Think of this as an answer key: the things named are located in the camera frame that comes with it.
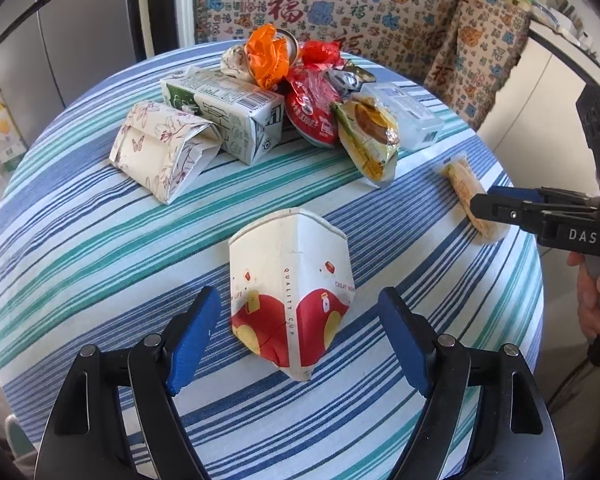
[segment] floral paper box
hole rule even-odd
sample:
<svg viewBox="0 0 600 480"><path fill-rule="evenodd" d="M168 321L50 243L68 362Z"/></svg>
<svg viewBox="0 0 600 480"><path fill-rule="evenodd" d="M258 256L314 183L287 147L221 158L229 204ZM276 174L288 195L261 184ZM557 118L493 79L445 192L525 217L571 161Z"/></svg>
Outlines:
<svg viewBox="0 0 600 480"><path fill-rule="evenodd" d="M168 204L208 166L221 145L211 121L144 101L126 116L109 161Z"/></svg>

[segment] blue gripper pad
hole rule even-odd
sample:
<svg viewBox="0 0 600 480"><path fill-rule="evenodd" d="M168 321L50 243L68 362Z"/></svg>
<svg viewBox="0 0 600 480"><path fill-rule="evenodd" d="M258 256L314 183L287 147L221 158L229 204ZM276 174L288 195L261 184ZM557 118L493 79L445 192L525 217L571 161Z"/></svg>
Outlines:
<svg viewBox="0 0 600 480"><path fill-rule="evenodd" d="M171 356L171 372L165 382L171 397L187 386L216 328L222 304L218 291L204 287L189 309L175 316L162 332L164 348Z"/></svg>
<svg viewBox="0 0 600 480"><path fill-rule="evenodd" d="M378 315L407 382L428 399L434 386L436 332L424 316L409 311L393 287L380 292Z"/></svg>
<svg viewBox="0 0 600 480"><path fill-rule="evenodd" d="M507 198L527 200L537 204L544 203L544 197L540 193L535 189L525 187L491 186L487 191L487 195L506 196Z"/></svg>

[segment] green and white carton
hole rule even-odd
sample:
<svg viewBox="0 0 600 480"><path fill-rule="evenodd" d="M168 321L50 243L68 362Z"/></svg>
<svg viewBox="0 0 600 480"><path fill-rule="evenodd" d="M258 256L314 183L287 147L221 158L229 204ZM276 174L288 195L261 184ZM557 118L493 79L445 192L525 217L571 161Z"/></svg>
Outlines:
<svg viewBox="0 0 600 480"><path fill-rule="evenodd" d="M160 79L160 89L169 106L213 121L222 148L245 164L280 142L284 98L275 92L193 65Z"/></svg>

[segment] sofa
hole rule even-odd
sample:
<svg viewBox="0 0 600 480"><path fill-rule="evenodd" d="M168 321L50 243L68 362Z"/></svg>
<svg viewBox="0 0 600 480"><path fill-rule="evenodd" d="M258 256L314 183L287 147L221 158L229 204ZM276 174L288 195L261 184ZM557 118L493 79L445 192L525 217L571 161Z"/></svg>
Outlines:
<svg viewBox="0 0 600 480"><path fill-rule="evenodd" d="M197 0L196 42L248 38L264 23L337 41L423 84L478 128L522 52L526 13L500 0Z"/></svg>

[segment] orange plastic bag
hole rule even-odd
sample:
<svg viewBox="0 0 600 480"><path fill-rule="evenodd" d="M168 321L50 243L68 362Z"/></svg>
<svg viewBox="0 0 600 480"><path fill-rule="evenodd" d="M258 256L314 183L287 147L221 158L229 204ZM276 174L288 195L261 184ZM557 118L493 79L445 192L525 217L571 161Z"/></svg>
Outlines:
<svg viewBox="0 0 600 480"><path fill-rule="evenodd" d="M275 39L276 27L267 23L253 31L244 47L253 78L269 90L289 71L289 52L285 38Z"/></svg>

